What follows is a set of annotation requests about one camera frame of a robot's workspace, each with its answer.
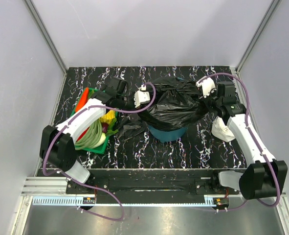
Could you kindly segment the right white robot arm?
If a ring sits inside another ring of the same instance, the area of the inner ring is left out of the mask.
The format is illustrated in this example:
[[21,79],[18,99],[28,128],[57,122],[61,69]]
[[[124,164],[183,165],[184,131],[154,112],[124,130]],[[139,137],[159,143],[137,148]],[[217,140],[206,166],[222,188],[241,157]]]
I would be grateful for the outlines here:
[[224,170],[210,182],[214,193],[223,193],[227,187],[239,191],[246,200],[267,197],[280,198],[288,167],[267,150],[254,129],[246,107],[237,103],[232,82],[215,84],[211,78],[196,83],[206,107],[218,116],[213,135],[225,141],[235,138],[244,154],[247,169],[243,173]]

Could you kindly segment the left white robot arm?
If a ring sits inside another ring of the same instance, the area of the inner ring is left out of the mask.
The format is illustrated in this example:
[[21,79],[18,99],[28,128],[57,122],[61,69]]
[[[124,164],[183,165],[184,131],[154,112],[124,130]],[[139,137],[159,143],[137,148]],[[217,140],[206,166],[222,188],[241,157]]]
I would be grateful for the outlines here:
[[67,177],[77,181],[82,193],[93,190],[94,182],[90,172],[77,160],[75,142],[80,135],[110,108],[131,111],[135,109],[133,97],[127,95],[128,82],[122,78],[111,78],[100,90],[94,91],[86,104],[73,116],[56,127],[48,125],[43,129],[40,158],[60,169]]

